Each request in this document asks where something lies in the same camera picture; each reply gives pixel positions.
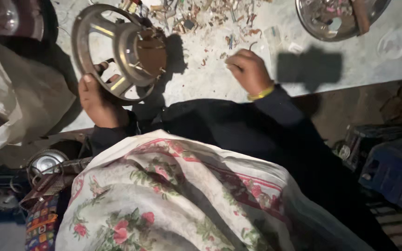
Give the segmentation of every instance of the white work surface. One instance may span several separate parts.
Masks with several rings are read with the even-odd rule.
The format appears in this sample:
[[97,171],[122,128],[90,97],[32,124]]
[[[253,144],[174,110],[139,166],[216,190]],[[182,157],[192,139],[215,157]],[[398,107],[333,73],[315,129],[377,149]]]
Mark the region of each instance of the white work surface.
[[[245,16],[240,22],[233,23],[228,12],[226,15],[229,20],[222,25],[214,23],[213,27],[207,25],[203,29],[197,29],[195,32],[181,34],[184,61],[187,64],[187,68],[183,74],[173,74],[172,79],[167,83],[163,93],[166,106],[180,101],[200,98],[246,102],[246,92],[226,69],[224,60],[220,59],[220,55],[223,52],[232,55],[241,48],[248,49],[252,42],[258,42],[253,45],[252,50],[265,60],[271,77],[279,82],[286,79],[286,77],[281,79],[276,72],[277,59],[280,53],[289,53],[288,49],[293,45],[298,45],[297,47],[300,47],[302,52],[306,54],[313,51],[311,52],[312,60],[307,60],[309,65],[303,65],[298,70],[291,70],[287,79],[300,79],[298,78],[299,74],[302,75],[305,70],[308,71],[310,68],[315,71],[315,74],[312,76],[310,74],[304,75],[303,77],[307,78],[306,82],[309,82],[308,77],[318,79],[311,80],[311,86],[309,86],[309,83],[294,83],[295,80],[293,80],[293,83],[283,82],[283,88],[291,96],[402,79],[402,56],[398,59],[387,59],[378,53],[378,44],[387,33],[393,30],[402,30],[402,1],[391,1],[381,17],[370,27],[370,31],[367,34],[341,42],[327,43],[312,37],[306,32],[297,16],[294,0],[273,0],[272,3],[255,0],[254,12],[257,17],[254,20],[253,29],[262,30],[263,36],[261,39],[259,35],[246,36],[244,38],[247,43],[240,39],[240,43],[230,50],[226,45],[225,37],[234,34],[239,38],[240,26],[245,27],[247,19],[246,11],[243,9],[242,4],[244,5],[250,1],[241,0],[239,2],[235,16],[236,18],[242,15]],[[75,17],[82,9],[88,6],[88,1],[57,0],[52,1],[52,3],[55,7],[60,27],[57,44],[65,53],[71,55],[69,33],[72,31]],[[185,4],[188,3],[194,3],[194,1],[185,0]],[[203,25],[207,24],[211,17],[209,11],[201,11],[197,16],[197,20],[198,23]],[[152,20],[152,22],[156,26],[161,26],[155,20]],[[94,63],[99,63],[113,55],[110,39],[98,35],[96,34],[90,38],[90,41],[93,41],[90,46]],[[332,67],[330,69],[327,69],[327,67],[315,68],[315,57],[319,61],[329,58],[331,63],[327,62],[326,66],[333,64],[335,59],[341,59],[341,62],[336,62],[336,64],[341,65],[342,70],[336,73]],[[205,58],[207,58],[205,66],[201,66],[202,60]],[[288,58],[294,58],[291,63],[293,64],[292,67],[295,67],[296,57],[288,56]],[[80,72],[76,68],[75,72],[77,78],[80,78]],[[75,121],[62,131],[84,129],[93,125],[86,113],[82,111]]]

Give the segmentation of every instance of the black sleeve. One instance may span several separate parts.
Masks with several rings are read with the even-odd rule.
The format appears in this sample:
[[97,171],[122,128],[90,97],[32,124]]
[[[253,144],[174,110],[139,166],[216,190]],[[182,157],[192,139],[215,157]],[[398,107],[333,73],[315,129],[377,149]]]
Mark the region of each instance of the black sleeve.
[[136,116],[133,112],[128,112],[128,116],[130,120],[127,126],[116,128],[94,126],[94,131],[89,138],[93,157],[117,144],[126,137],[136,135]]
[[398,250],[365,205],[357,180],[323,142],[309,118],[276,86],[254,105],[271,117],[282,131],[279,142],[291,156],[284,166],[310,200],[330,212],[375,250]]

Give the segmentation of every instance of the workbench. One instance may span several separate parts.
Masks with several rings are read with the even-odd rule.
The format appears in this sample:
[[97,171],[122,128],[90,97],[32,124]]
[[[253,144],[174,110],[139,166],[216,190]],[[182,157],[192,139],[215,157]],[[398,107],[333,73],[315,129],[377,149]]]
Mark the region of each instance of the workbench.
[[[72,25],[79,12],[88,6],[88,1],[56,0],[52,3],[59,22],[57,44],[71,56]],[[220,55],[224,52],[232,55],[241,48],[248,49],[253,42],[257,43],[252,50],[264,59],[271,78],[281,83],[291,96],[402,79],[402,56],[393,59],[395,56],[386,56],[388,52],[382,53],[378,48],[386,34],[393,30],[402,31],[402,1],[391,1],[367,34],[333,43],[322,42],[303,28],[294,0],[258,3],[255,6],[257,17],[253,27],[262,30],[261,38],[259,35],[247,36],[247,43],[241,39],[230,50],[225,37],[231,34],[239,36],[241,25],[240,22],[233,23],[231,19],[222,25],[207,25],[195,32],[181,34],[184,63],[187,67],[183,73],[174,73],[166,84],[162,93],[166,106],[202,98],[247,102],[247,93],[226,69]],[[200,13],[197,19],[200,23],[206,23],[209,13]],[[170,35],[168,30],[165,32],[167,36]],[[94,62],[106,60],[107,56],[113,54],[109,38],[96,36],[93,39],[91,53]],[[207,59],[205,66],[202,66],[203,59]],[[80,72],[76,70],[75,73],[80,79]],[[93,125],[82,111],[62,131],[89,128]]]

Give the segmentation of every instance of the person's left hand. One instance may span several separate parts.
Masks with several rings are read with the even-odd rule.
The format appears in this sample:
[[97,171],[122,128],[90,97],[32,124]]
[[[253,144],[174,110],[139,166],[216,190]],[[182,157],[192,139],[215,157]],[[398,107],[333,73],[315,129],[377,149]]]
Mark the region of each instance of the person's left hand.
[[[107,62],[94,65],[101,75],[108,68]],[[114,81],[119,75],[115,74],[108,81]],[[115,106],[102,95],[102,87],[92,74],[85,74],[79,82],[80,103],[91,120],[98,127],[115,128],[127,126],[128,112],[123,107]]]

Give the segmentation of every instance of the hand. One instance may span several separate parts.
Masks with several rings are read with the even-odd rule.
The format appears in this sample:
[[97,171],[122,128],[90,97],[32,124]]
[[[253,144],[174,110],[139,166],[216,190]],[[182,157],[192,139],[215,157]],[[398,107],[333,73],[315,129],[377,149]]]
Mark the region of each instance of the hand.
[[239,50],[226,59],[225,63],[227,69],[251,95],[257,95],[274,84],[263,60],[250,50]]
[[[94,65],[99,75],[108,68],[107,62]],[[115,74],[108,81],[114,81]],[[98,127],[115,128],[128,125],[128,112],[121,106],[115,106],[102,95],[102,87],[92,74],[85,74],[79,82],[80,103],[91,120]]]

